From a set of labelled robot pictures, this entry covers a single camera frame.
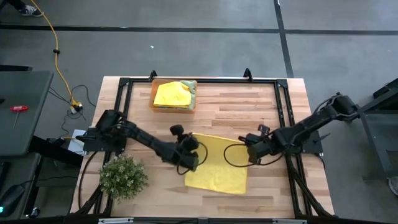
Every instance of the yellow cloth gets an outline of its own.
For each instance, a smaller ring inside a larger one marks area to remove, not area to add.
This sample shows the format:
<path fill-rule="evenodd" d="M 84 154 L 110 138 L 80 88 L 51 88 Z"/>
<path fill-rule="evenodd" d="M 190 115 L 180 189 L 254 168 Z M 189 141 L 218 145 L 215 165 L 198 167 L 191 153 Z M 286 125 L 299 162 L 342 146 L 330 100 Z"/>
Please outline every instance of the yellow cloth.
<path fill-rule="evenodd" d="M 229 194 L 245 194 L 248 168 L 233 167 L 224 159 L 224 149 L 227 146 L 243 142 L 206 134 L 194 133 L 193 135 L 207 147 L 208 156 L 205 163 L 198 166 L 195 172 L 190 171 L 185 174 L 185 185 Z M 206 154 L 201 144 L 197 153 L 201 162 Z M 248 164 L 249 156 L 246 146 L 231 146 L 227 150 L 226 157 L 232 164 L 239 166 Z"/>
<path fill-rule="evenodd" d="M 157 88 L 154 106 L 188 108 L 191 104 L 189 87 L 181 82 L 170 82 Z"/>

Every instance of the red screwdriver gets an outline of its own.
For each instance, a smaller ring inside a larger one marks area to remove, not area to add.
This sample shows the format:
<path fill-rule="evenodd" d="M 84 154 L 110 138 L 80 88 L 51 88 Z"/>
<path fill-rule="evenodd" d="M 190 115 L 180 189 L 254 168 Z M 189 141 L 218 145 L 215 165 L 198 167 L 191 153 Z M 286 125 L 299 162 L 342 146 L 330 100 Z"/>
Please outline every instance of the red screwdriver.
<path fill-rule="evenodd" d="M 15 121 L 14 121 L 14 127 L 12 128 L 12 129 L 15 129 L 15 125 L 17 124 L 19 112 L 27 111 L 27 110 L 29 110 L 29 107 L 27 107 L 27 106 L 12 106 L 10 108 L 10 110 L 12 112 L 17 112 L 17 117 L 15 118 Z"/>

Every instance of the wooden table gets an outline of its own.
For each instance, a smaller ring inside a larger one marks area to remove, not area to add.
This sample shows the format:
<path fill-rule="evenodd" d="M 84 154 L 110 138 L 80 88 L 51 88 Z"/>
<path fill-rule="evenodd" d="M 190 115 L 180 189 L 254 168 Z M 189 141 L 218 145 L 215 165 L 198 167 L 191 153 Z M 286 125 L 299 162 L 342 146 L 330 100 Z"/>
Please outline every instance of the wooden table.
<path fill-rule="evenodd" d="M 103 111 L 113 109 L 120 77 L 104 77 L 99 93 L 93 125 Z M 304 80 L 288 79 L 294 118 L 300 121 L 310 115 Z M 237 139 L 248 132 L 258 133 L 259 124 L 271 129 L 279 127 L 272 85 L 199 83 L 195 114 L 154 113 L 149 108 L 150 83 L 133 86 L 128 120 L 164 141 L 175 141 L 169 127 L 182 124 L 185 132 L 212 134 Z M 289 218 L 294 217 L 289 181 L 284 159 L 269 166 L 248 169 L 247 192 L 229 195 L 184 186 L 184 176 L 176 168 L 163 163 L 153 150 L 129 139 L 126 152 L 146 166 L 149 187 L 133 200 L 113 203 L 113 217 L 223 217 L 223 218 Z M 83 169 L 89 156 L 85 156 Z M 97 153 L 84 176 L 82 204 L 98 186 L 99 169 L 104 153 Z M 325 171 L 319 158 L 303 154 L 307 184 L 324 208 L 333 213 Z M 275 159 L 263 157 L 262 162 Z M 71 212 L 78 210 L 77 189 Z M 304 211 L 301 191 L 300 208 Z M 102 209 L 106 203 L 103 197 Z"/>

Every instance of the person's foot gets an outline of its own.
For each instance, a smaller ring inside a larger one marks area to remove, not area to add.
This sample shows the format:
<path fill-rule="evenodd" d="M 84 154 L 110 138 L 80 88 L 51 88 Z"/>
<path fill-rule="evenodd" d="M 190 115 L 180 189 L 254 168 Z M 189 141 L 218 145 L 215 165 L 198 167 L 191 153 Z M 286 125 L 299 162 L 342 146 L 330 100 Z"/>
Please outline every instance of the person's foot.
<path fill-rule="evenodd" d="M 390 186 L 392 193 L 398 196 L 398 177 L 389 178 L 388 185 Z"/>
<path fill-rule="evenodd" d="M 39 10 L 37 10 L 35 7 L 28 6 L 28 5 L 26 5 L 24 9 L 21 9 L 18 11 L 23 16 L 34 16 L 34 17 L 43 16 L 43 14 Z"/>

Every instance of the concrete floor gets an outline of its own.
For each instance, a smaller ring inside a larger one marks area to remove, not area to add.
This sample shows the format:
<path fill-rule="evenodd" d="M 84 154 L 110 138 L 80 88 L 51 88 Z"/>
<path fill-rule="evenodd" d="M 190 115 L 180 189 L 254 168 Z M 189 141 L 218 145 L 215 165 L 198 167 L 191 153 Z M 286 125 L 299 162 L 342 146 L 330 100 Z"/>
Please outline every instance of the concrete floor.
<path fill-rule="evenodd" d="M 280 0 L 286 29 L 398 30 L 395 0 Z M 54 25 L 116 27 L 206 27 L 278 29 L 273 0 L 37 0 Z M 7 6 L 0 13 L 6 24 L 45 25 Z M 69 84 L 86 85 L 96 101 L 105 75 L 240 77 L 249 67 L 256 77 L 287 77 L 279 34 L 203 32 L 57 32 L 60 68 Z M 28 65 L 55 71 L 53 35 L 49 31 L 0 30 L 0 64 Z M 397 35 L 287 35 L 294 77 L 304 78 L 310 105 L 337 91 L 360 105 L 383 84 L 397 78 Z M 52 87 L 67 96 L 58 76 Z M 83 119 L 68 119 L 69 131 L 91 124 L 94 108 L 85 90 L 76 98 L 85 105 Z M 54 138 L 67 105 L 49 95 L 36 135 Z M 320 130 L 326 175 L 335 213 L 343 218 L 398 222 L 398 197 L 385 181 L 365 184 L 362 176 L 377 169 L 362 124 L 334 122 Z M 66 213 L 70 200 L 51 203 L 54 192 L 43 194 L 43 215 Z"/>

